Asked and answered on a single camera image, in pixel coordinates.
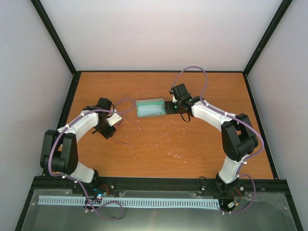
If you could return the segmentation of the pink sunglasses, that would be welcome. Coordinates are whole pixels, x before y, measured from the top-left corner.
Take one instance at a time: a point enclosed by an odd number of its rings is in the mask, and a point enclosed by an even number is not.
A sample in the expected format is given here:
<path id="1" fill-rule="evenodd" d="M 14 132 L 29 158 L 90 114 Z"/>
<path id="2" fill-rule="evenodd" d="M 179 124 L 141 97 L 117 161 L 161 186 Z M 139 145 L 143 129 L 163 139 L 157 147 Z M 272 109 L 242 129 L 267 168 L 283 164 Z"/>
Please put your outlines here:
<path id="1" fill-rule="evenodd" d="M 138 138 L 142 138 L 144 135 L 144 131 L 140 125 L 127 117 L 124 117 L 120 122 L 116 123 L 115 128 L 116 131 L 109 138 L 109 141 L 129 148 L 133 148 Z"/>

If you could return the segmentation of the grey felt glasses case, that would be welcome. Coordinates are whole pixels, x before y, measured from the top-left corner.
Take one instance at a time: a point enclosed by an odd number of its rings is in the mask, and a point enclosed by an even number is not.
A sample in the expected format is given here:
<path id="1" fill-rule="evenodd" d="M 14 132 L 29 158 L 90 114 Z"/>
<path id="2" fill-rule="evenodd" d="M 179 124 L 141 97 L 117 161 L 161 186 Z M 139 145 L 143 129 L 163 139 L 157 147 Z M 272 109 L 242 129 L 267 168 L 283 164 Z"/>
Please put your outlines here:
<path id="1" fill-rule="evenodd" d="M 165 101 L 163 98 L 137 100 L 137 117 L 155 117 L 165 115 Z"/>

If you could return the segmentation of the light blue cleaning cloth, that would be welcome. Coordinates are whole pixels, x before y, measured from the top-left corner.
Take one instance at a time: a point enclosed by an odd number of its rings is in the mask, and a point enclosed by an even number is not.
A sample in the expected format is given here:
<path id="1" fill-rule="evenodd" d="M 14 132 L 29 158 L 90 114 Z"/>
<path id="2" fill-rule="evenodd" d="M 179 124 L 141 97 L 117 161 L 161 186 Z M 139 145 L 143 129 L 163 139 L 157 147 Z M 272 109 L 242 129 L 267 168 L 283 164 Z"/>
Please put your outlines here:
<path id="1" fill-rule="evenodd" d="M 162 105 L 145 104 L 138 107 L 138 117 L 157 116 L 162 113 Z"/>

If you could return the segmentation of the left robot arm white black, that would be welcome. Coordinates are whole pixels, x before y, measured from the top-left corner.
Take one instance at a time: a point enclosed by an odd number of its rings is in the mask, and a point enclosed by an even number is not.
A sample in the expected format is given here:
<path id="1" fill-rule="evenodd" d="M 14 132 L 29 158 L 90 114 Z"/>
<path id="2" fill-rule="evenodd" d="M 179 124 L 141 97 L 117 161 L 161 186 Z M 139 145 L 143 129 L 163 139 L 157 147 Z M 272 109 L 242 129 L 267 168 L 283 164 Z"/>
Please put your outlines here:
<path id="1" fill-rule="evenodd" d="M 92 128 L 93 134 L 98 132 L 105 139 L 111 138 L 116 132 L 115 124 L 121 120 L 107 98 L 100 98 L 95 106 L 86 106 L 69 124 L 45 132 L 41 168 L 54 175 L 83 182 L 83 188 L 88 193 L 96 193 L 100 188 L 100 181 L 95 178 L 98 172 L 79 161 L 77 143 Z"/>

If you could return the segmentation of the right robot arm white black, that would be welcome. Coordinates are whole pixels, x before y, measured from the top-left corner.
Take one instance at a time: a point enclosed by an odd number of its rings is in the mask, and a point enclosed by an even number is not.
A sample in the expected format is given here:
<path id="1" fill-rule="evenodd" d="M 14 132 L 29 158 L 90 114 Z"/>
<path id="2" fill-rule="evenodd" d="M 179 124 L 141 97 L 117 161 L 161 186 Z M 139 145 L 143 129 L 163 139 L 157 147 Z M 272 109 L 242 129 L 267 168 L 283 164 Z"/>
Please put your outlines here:
<path id="1" fill-rule="evenodd" d="M 246 114 L 230 114 L 209 104 L 203 98 L 192 97 L 182 83 L 173 86 L 169 93 L 173 96 L 171 101 L 165 102 L 166 114 L 184 114 L 190 122 L 197 118 L 212 125 L 221 132 L 222 147 L 226 155 L 221 170 L 216 175 L 215 187 L 220 194 L 230 191 L 239 178 L 241 167 L 246 164 L 247 158 L 258 147 L 256 131 L 252 128 Z"/>

